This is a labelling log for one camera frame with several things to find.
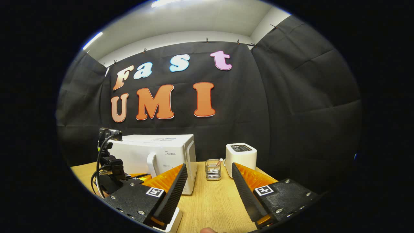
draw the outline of table surface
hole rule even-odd
[[[221,180],[207,181],[205,162],[197,162],[197,175],[191,195],[182,195],[178,208],[183,213],[177,233],[199,233],[202,228],[211,227],[222,233],[245,233],[256,230],[237,192],[236,184],[221,166]],[[71,167],[80,182],[92,193],[91,176],[96,163]],[[256,171],[265,172],[256,167]]]

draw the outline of white ceiling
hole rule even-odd
[[[272,7],[258,0],[182,0],[151,8],[141,4],[109,24],[86,50],[96,60],[152,36],[185,31],[219,31],[251,36]]]

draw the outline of orange letter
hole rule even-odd
[[[127,98],[128,93],[121,95],[121,104],[122,104],[122,111],[121,115],[118,115],[118,96],[112,97],[111,103],[112,103],[112,119],[115,122],[123,122],[125,120],[125,117],[127,116]]]
[[[122,80],[127,80],[129,72],[132,71],[134,69],[134,66],[130,66],[128,68],[125,68],[121,71],[118,72],[118,78],[116,79],[116,83],[115,86],[113,87],[112,90],[116,90],[120,87],[122,87],[124,85],[124,83],[122,82]]]
[[[158,119],[170,119],[174,117],[174,113],[171,111],[171,91],[173,91],[173,85],[160,86],[155,98],[152,98],[151,92],[148,88],[142,88],[137,91],[138,99],[138,115],[137,120],[142,121],[147,119],[145,109],[149,117],[154,118],[155,111],[159,106],[156,117]]]
[[[193,88],[197,90],[197,110],[194,111],[196,117],[211,117],[216,111],[211,108],[211,89],[212,83],[196,83]]]

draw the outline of black cable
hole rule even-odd
[[[105,141],[103,141],[101,147],[99,148],[98,160],[96,161],[96,172],[97,173],[99,172],[99,161],[101,159],[102,150],[104,150],[104,146],[106,145],[106,143],[114,136],[115,135],[111,135],[107,139],[105,139]],[[98,187],[98,191],[100,192],[100,195],[104,197],[104,193],[102,192],[102,189],[101,189],[101,183],[99,182],[99,174],[96,176],[96,186]]]
[[[102,166],[102,167],[100,167],[99,168],[99,170],[102,170],[102,169],[105,169],[105,168],[107,168],[107,167],[109,167],[109,165],[105,165],[105,166]],[[96,171],[94,171],[94,173],[93,173],[93,175],[92,175],[92,177],[91,177],[91,186],[92,186],[92,191],[94,191],[94,194],[96,194],[96,192],[95,192],[95,189],[94,189],[94,185],[93,185],[93,183],[94,183],[94,177],[96,176]]]

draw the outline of black curtain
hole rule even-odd
[[[69,166],[96,161],[106,68],[81,51],[69,66],[56,110],[58,141]]]
[[[294,16],[264,36],[252,54],[269,108],[270,175],[327,190],[350,171],[359,145],[355,78],[339,51]]]
[[[219,70],[211,53],[223,51],[230,55],[227,64],[230,70]],[[189,66],[180,72],[171,72],[170,60],[180,54],[190,56]],[[152,74],[146,78],[134,79],[139,65],[151,62]],[[130,65],[124,86],[113,91],[117,73]],[[101,116],[107,127],[131,134],[194,134],[197,161],[211,158],[225,158],[225,147],[229,143],[247,143],[258,151],[258,167],[268,164],[269,118],[265,90],[260,81],[259,70],[246,45],[231,42],[191,42],[148,50],[125,58],[111,65],[105,78],[101,99]],[[211,90],[212,108],[216,114],[211,117],[197,117],[197,92],[195,83],[214,84]],[[160,86],[172,84],[172,119],[157,119],[156,116],[138,121],[137,91],[148,88],[155,97]],[[128,93],[126,119],[121,123],[111,116],[111,98]],[[118,101],[121,113],[121,100]]]
[[[226,62],[232,65],[231,70],[219,70],[215,66],[210,54],[217,51],[230,55]],[[173,73],[169,70],[170,60],[180,54],[190,56],[189,66],[184,71]],[[152,74],[146,78],[134,79],[137,67],[146,62],[153,64]],[[85,70],[85,66],[72,65],[60,94],[58,115],[63,123],[59,123],[58,128],[63,152],[70,166],[96,160],[98,129],[102,126],[122,130],[123,135],[194,134],[197,161],[225,158],[226,144],[247,143],[258,151],[257,166],[266,170],[269,114],[259,70],[246,45],[192,42],[165,46],[117,61],[109,67],[106,76],[106,69],[96,61],[95,63],[93,68],[99,68],[99,71],[92,72]],[[123,81],[124,85],[113,91],[117,73],[131,65],[134,65],[134,70]],[[197,92],[193,84],[200,82],[214,84],[211,102],[216,114],[212,117],[194,115]],[[70,83],[74,90],[80,88],[84,91],[71,92],[74,97],[70,98],[66,83]],[[135,118],[139,101],[137,90],[149,88],[155,97],[159,87],[165,84],[174,86],[171,93],[174,118],[148,117],[144,121],[138,121]],[[126,119],[117,123],[111,116],[111,98],[120,97],[124,93],[129,94]],[[121,113],[121,100],[118,101],[118,113]]]

